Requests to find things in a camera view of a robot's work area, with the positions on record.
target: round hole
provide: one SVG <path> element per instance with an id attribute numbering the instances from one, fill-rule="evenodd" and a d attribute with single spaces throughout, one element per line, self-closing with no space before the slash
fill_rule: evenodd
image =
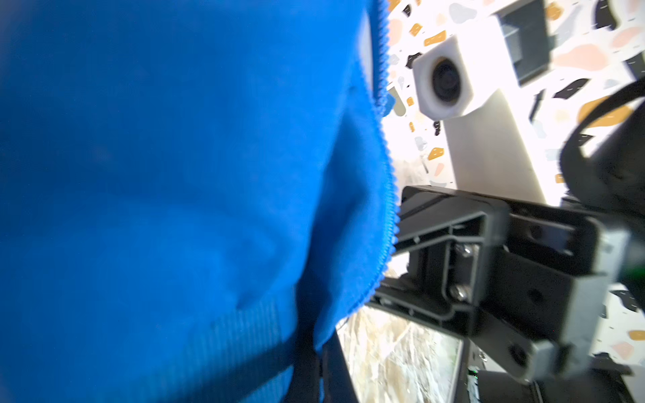
<path id="1" fill-rule="evenodd" d="M 508 348 L 511 357 L 520 367 L 526 366 L 526 352 L 517 344 L 513 344 Z"/>
<path id="2" fill-rule="evenodd" d="M 440 100 L 454 102 L 461 93 L 459 71 L 449 59 L 443 59 L 432 72 L 432 88 Z"/>
<path id="3" fill-rule="evenodd" d="M 542 231 L 542 227 L 541 227 L 541 226 L 539 226 L 539 225 L 531 225 L 531 226 L 528 228 L 528 235 L 529 235 L 531 238 L 535 239 L 536 241 L 541 240 L 541 239 L 542 239 L 542 236 L 544 235 L 544 234 L 543 234 L 543 231 Z"/>
<path id="4" fill-rule="evenodd" d="M 531 300 L 531 302 L 535 305 L 539 305 L 544 302 L 544 295 L 542 295 L 542 293 L 535 288 L 528 290 L 527 295 L 529 300 Z"/>

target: blue garment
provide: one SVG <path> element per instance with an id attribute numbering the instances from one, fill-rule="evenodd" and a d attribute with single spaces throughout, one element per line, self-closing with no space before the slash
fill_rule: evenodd
<path id="1" fill-rule="evenodd" d="M 366 8 L 0 5 L 0 401 L 282 399 L 235 369 L 319 350 L 395 231 Z"/>

